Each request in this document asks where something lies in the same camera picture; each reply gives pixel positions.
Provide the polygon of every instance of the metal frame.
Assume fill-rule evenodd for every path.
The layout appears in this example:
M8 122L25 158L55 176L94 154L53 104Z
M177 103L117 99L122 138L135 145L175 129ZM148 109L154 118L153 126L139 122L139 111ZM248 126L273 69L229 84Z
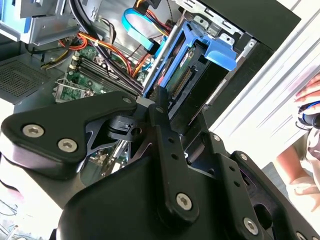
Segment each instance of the metal frame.
M295 126L298 109L292 98L320 71L320 35L315 31L320 9L309 8L313 15L307 15L210 127L229 151L245 150L260 168L306 133ZM304 14L304 2L295 11Z

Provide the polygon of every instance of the motherboard slot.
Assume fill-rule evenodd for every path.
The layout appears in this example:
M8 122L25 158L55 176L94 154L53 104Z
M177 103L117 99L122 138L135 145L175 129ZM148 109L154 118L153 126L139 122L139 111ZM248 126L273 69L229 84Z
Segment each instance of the motherboard slot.
M79 67L78 72L81 73L83 76L85 76L88 79L91 79L92 81L95 81L96 83L102 85L103 87L109 89L110 91L120 91L121 89L116 87L115 85L107 82L105 79L99 77L98 75L94 74L88 69L85 69L84 67Z
M96 73L99 73L102 76L108 76L108 74L109 74L109 76L111 78L117 78L117 76L115 74L113 74L112 72L110 72L110 71L107 72L107 70L105 68L96 65L94 62L92 62L84 57L80 58L78 66L81 66L81 65L86 65L89 69L94 69L96 71Z
M105 87L106 85L110 85L116 88L117 91L131 92L132 94L136 95L130 88L128 88L119 80L109 78L108 73L104 68L95 65L93 62L85 58L82 58L81 61L79 61L78 70L80 69L82 70L82 72L85 72L90 76L94 76L94 79L92 78L93 81L97 83L100 83L100 82L104 83L103 86ZM112 72L109 72L109 75L110 77L115 76Z

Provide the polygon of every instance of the green circuit board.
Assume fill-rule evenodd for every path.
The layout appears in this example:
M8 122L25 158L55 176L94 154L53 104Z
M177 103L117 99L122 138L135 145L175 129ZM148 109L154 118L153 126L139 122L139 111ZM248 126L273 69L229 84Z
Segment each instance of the green circuit board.
M183 74L187 71L189 67L189 63L192 60L194 53L195 53L195 46L192 46L188 49L188 51L183 56L178 68L175 70L174 74L170 78L170 81L166 85L166 89L169 94L172 94L175 89L178 87L180 81L182 80Z

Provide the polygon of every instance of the black metal arm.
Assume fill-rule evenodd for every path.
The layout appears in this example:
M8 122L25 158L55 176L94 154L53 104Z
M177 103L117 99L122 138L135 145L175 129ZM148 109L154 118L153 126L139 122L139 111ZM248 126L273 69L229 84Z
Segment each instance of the black metal arm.
M92 152L130 142L128 166L65 206L58 239L320 239L245 153L229 155L205 124L188 136L172 131L167 92L159 87L156 96L137 104L123 92L106 93L3 122L2 154L60 180L77 174ZM195 149L189 164L198 169L187 165L185 149Z

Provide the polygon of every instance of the yellow wire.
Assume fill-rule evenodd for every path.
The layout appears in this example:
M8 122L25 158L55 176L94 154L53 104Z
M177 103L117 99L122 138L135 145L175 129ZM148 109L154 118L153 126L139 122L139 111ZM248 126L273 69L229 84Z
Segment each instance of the yellow wire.
M144 0L139 0L136 2L136 7L139 7L140 3L142 3Z
M168 34L166 34L164 31L162 31L160 28L158 28L157 27L157 25L155 25L154 23L152 23L153 24L153 26L161 33L161 34L163 34L163 35L165 35L165 36L169 36Z
M56 58L55 60L53 60L52 62L58 62L59 60L61 60L64 56L66 56L68 54L68 50L66 50L64 53L62 53L58 58ZM46 69L47 67L50 67L50 64L45 64L43 65L41 68L42 69Z

